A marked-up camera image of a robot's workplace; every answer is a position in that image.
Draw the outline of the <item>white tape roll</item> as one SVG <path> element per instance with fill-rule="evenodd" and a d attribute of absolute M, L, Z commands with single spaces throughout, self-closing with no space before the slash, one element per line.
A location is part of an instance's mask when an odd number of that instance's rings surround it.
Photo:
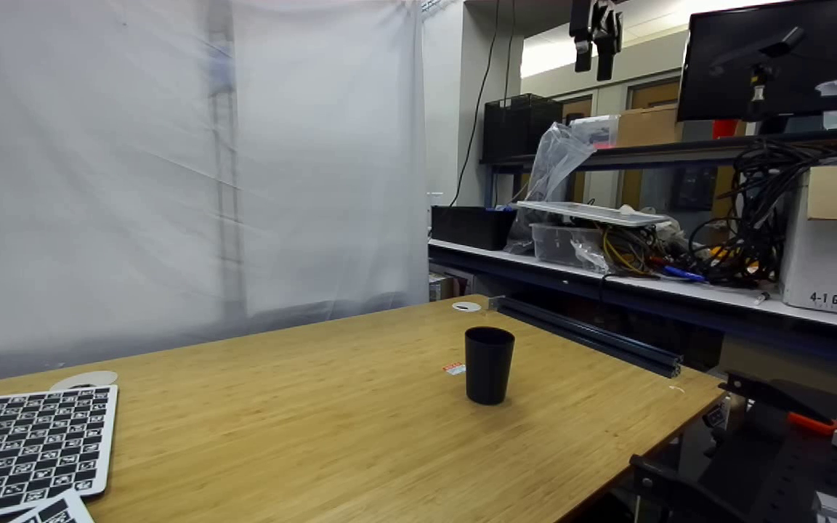
<path fill-rule="evenodd" d="M 69 377 L 60 377 L 48 386 L 48 392 L 66 392 L 66 389 L 89 389 L 89 386 L 112 386 L 117 372 L 77 372 Z"/>

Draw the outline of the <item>white metal shelf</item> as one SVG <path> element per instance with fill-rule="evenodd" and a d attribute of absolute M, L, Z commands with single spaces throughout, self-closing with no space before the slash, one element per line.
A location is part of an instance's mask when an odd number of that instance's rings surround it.
<path fill-rule="evenodd" d="M 438 252 L 451 252 L 451 257 L 486 260 L 490 264 L 502 261 L 512 268 L 547 270 L 547 273 L 557 273 L 567 279 L 589 279 L 589 281 L 619 286 L 619 287 L 630 287 L 630 292 L 654 292 L 654 295 L 698 300 L 698 302 L 710 302 L 710 306 L 728 306 L 728 308 L 740 308 L 740 311 L 776 313 L 776 316 L 787 316 L 787 321 L 807 321 L 807 324 L 837 328 L 837 313 L 830 313 L 830 311 L 789 308 L 782 300 L 765 300 L 757 292 L 736 292 L 736 287 L 717 287 L 717 286 L 686 286 L 686 281 L 673 281 L 673 279 L 605 277 L 605 273 L 589 273 L 580 268 L 538 261 L 532 257 L 515 257 L 506 249 L 452 244 L 452 242 L 441 242 L 441 239 L 426 239 L 426 247 L 438 249 Z"/>

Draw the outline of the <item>clear plastic bag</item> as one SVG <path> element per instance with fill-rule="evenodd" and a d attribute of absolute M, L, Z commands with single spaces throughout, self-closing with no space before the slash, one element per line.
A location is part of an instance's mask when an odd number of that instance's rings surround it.
<path fill-rule="evenodd" d="M 557 202 L 564 196 L 567 177 L 592 155 L 592 143 L 585 126 L 577 123 L 553 123 L 535 151 L 532 177 L 525 202 Z M 535 215 L 516 210 L 506 249 L 529 257 L 535 249 L 529 225 Z"/>

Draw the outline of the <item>black aluminium rail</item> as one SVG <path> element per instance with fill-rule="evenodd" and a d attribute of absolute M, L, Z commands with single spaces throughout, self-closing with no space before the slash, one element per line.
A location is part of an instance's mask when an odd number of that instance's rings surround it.
<path fill-rule="evenodd" d="M 553 335 L 560 335 L 567 340 L 577 340 L 595 351 L 643 366 L 663 377 L 678 377 L 682 370 L 682 357 L 667 348 L 650 345 L 644 340 L 637 340 L 611 328 L 598 328 L 592 324 L 585 324 L 557 311 L 547 311 L 521 300 L 500 300 L 496 311 L 515 321 L 532 324 L 538 328 L 547 328 Z"/>

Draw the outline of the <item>black storage bin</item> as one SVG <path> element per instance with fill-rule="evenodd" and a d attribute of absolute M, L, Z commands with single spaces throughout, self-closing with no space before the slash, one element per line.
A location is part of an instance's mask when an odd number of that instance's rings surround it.
<path fill-rule="evenodd" d="M 438 242 L 502 249 L 515 213 L 489 206 L 432 206 L 429 236 Z"/>

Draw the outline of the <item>small checkered calibration card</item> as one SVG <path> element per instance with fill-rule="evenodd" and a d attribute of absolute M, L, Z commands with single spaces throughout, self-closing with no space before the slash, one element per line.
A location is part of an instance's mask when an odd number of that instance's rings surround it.
<path fill-rule="evenodd" d="M 88 512 L 77 492 L 63 492 L 57 498 L 48 498 L 12 523 L 93 523 L 93 514 Z"/>

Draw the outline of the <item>black computer monitor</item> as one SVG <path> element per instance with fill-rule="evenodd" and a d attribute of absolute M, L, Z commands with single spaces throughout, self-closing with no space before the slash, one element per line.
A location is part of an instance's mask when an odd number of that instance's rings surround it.
<path fill-rule="evenodd" d="M 757 68 L 766 69 L 771 117 L 816 113 L 816 88 L 837 78 L 837 0 L 692 16 L 678 119 L 743 119 Z"/>

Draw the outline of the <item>black plastic cup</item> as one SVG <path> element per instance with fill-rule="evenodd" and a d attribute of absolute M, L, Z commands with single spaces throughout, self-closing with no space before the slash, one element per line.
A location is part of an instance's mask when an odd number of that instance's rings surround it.
<path fill-rule="evenodd" d="M 474 403 L 502 403 L 512 376 L 515 335 L 490 325 L 464 332 L 464 396 Z"/>

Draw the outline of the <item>large checkered calibration board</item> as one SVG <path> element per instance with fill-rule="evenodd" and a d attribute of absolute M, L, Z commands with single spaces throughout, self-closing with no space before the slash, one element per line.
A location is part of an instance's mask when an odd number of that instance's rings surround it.
<path fill-rule="evenodd" d="M 0 396 L 0 517 L 76 488 L 106 488 L 117 386 Z"/>

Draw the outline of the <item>brown cardboard box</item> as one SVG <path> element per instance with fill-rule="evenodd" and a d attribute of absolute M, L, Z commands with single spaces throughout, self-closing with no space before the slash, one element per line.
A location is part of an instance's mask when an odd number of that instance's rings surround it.
<path fill-rule="evenodd" d="M 680 139 L 678 107 L 657 106 L 657 107 L 634 107 L 619 117 L 619 138 L 621 148 L 627 146 L 667 146 Z"/>

